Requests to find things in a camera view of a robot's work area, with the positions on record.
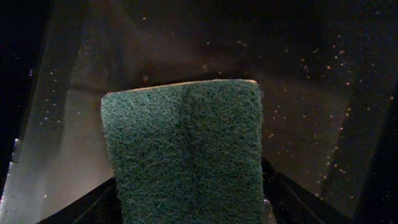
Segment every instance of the sponge edge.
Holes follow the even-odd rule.
[[[124,223],[261,223],[256,82],[110,93],[101,116]]]

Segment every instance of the dark background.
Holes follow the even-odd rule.
[[[11,160],[14,140],[23,127],[24,113],[40,66],[44,32],[49,22],[50,1],[0,3],[0,189]]]

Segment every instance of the reflective surface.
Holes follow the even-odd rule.
[[[113,176],[100,119],[106,92],[213,78],[257,80],[263,156],[352,217],[394,100],[396,67],[380,52],[397,50],[388,33],[397,22],[338,21],[338,6],[295,4],[56,3],[4,223],[38,222]],[[365,13],[392,13],[373,7]]]

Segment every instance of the scouring pad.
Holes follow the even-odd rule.
[[[124,223],[261,223],[255,81],[109,93],[101,116]]]

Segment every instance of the green sponge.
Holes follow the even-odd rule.
[[[213,80],[107,94],[124,223],[261,223],[261,92]]]

